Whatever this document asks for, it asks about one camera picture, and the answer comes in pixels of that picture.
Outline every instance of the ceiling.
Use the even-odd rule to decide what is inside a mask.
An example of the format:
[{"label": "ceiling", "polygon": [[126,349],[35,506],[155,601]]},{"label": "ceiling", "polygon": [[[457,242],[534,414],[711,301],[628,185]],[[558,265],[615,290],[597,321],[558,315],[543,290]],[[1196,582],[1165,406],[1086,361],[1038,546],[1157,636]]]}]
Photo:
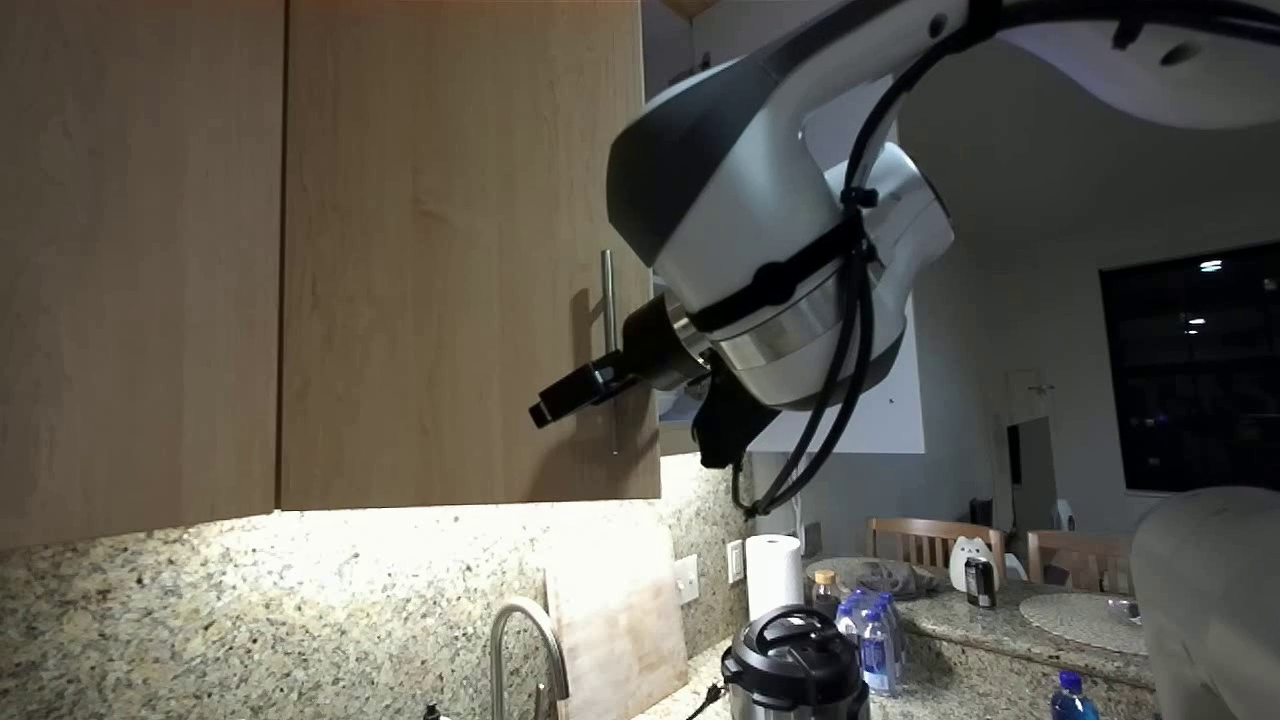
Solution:
[{"label": "ceiling", "polygon": [[1280,123],[1179,132],[1133,119],[1046,65],[984,44],[940,65],[900,119],[962,242],[1046,243],[1102,226],[1274,203]]}]

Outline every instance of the black cable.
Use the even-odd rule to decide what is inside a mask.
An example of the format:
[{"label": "black cable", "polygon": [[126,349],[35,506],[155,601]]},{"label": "black cable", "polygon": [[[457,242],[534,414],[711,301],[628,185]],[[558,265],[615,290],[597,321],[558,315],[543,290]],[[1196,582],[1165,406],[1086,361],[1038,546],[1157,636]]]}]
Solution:
[{"label": "black cable", "polygon": [[[1254,6],[1222,6],[1222,0],[1165,0],[1160,7],[1142,6],[1142,0],[1050,0],[1050,6],[1016,6],[1016,7],[1002,7],[994,0],[974,0],[970,7],[981,7],[984,24],[987,29],[959,29],[952,37],[942,37],[940,44],[932,44],[928,52],[918,52],[891,86],[887,94],[872,104],[862,130],[857,132],[853,150],[846,150],[846,167],[845,167],[845,189],[839,189],[839,200],[845,200],[845,214],[861,214],[857,210],[857,176],[862,172],[862,160],[867,160],[867,150],[872,139],[878,136],[887,111],[894,108],[894,101],[915,87],[942,57],[957,57],[957,52],[969,52],[1008,29],[1024,29],[1024,24],[1073,24],[1073,21],[1116,21],[1116,24],[1175,24],[1175,29],[1196,29],[1196,34],[1213,34],[1213,37],[1234,37],[1234,42],[1254,42],[1254,44],[1280,44],[1280,11],[1269,11],[1269,7],[1254,7]],[[862,394],[862,376],[867,376],[867,361],[872,361],[872,340],[876,340],[876,309],[872,309],[872,283],[862,277],[862,265],[857,272],[846,272],[857,261],[845,258],[839,261],[839,272],[845,277],[857,277],[857,291],[846,291],[846,305],[845,305],[845,325],[839,325],[839,340],[835,340],[835,354],[832,354],[832,365],[823,372],[823,385],[821,385],[821,396],[807,414],[807,424],[789,456],[789,466],[778,469],[778,475],[769,486],[769,491],[751,506],[743,506],[738,495],[738,469],[732,473],[732,506],[751,517],[769,517],[776,506],[792,501],[794,491],[804,491],[804,486],[823,469],[823,459],[832,456],[835,439],[845,437],[846,419],[853,419],[853,409],[857,409],[857,396]],[[846,361],[846,335],[853,335],[853,315],[861,325],[861,349],[857,349],[857,365],[853,365],[853,376],[845,385],[845,399],[839,399],[839,414],[823,437],[823,445],[814,447],[814,456],[804,466],[798,475],[794,466],[798,456],[807,453],[823,414],[828,414],[828,399],[839,385],[839,368]]]},{"label": "black cable", "polygon": [[708,687],[703,703],[686,714],[686,720],[696,720],[698,714],[708,714],[714,700],[722,696],[718,683]]},{"label": "black cable", "polygon": [[[807,414],[807,424],[804,424],[804,434],[798,434],[789,466],[778,469],[778,475],[769,486],[769,491],[763,491],[756,506],[743,509],[743,506],[736,501],[747,521],[751,521],[751,517],[769,517],[776,506],[782,506],[782,501],[792,501],[794,491],[804,491],[804,486],[807,486],[807,479],[828,466],[828,456],[835,453],[835,445],[839,445],[839,437],[845,437],[845,428],[846,428],[846,419],[853,419],[853,409],[857,409],[857,399],[861,399],[861,388],[867,385],[872,340],[876,340],[876,305],[872,305],[867,261],[862,261],[861,254],[846,254],[846,258],[839,261],[835,290],[845,290],[845,309],[839,309],[845,325],[839,325],[839,335],[835,335],[835,349],[832,349],[828,376],[823,376],[823,385],[821,385],[821,396],[814,396],[814,406],[813,406],[813,414]],[[846,385],[845,385],[839,414],[835,414],[823,445],[814,447],[814,456],[804,466],[798,475],[792,475],[794,466],[804,459],[804,453],[807,453],[807,445],[813,445],[813,437],[814,437],[814,428],[821,428],[832,396],[835,396],[835,385],[839,385],[839,372],[845,372],[845,361],[846,361],[846,349],[853,349],[853,345],[846,345],[846,340],[853,340],[853,325],[861,329],[861,345],[857,345],[853,376],[846,376]]]}]

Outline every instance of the wall outlet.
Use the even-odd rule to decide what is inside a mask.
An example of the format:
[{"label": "wall outlet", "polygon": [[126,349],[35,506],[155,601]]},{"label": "wall outlet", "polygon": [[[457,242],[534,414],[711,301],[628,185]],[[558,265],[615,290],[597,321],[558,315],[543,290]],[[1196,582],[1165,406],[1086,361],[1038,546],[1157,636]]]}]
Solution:
[{"label": "wall outlet", "polygon": [[729,540],[722,546],[722,586],[738,586],[743,582],[743,540]]},{"label": "wall outlet", "polygon": [[696,555],[678,555],[670,573],[677,573],[678,604],[690,604],[696,601]]},{"label": "wall outlet", "polygon": [[821,555],[823,553],[823,524],[807,521],[798,531],[798,555]]}]

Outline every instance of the white cylinder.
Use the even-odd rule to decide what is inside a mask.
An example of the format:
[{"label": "white cylinder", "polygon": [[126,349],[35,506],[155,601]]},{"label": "white cylinder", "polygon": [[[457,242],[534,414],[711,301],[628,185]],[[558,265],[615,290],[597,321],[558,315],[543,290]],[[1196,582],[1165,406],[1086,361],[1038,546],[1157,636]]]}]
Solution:
[{"label": "white cylinder", "polygon": [[794,537],[747,537],[747,617],[804,604],[804,562]]}]

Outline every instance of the granite backsplash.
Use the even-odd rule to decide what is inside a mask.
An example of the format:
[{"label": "granite backsplash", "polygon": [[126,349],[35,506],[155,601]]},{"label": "granite backsplash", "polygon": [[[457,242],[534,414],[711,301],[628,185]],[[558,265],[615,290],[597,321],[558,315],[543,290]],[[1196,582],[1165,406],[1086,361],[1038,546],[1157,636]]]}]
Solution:
[{"label": "granite backsplash", "polygon": [[[729,475],[665,459],[637,506],[275,512],[93,546],[0,553],[0,718],[488,718],[488,622],[543,601],[547,540],[665,524],[696,553],[686,655],[743,623],[722,540]],[[538,672],[510,623],[516,683]]]}]

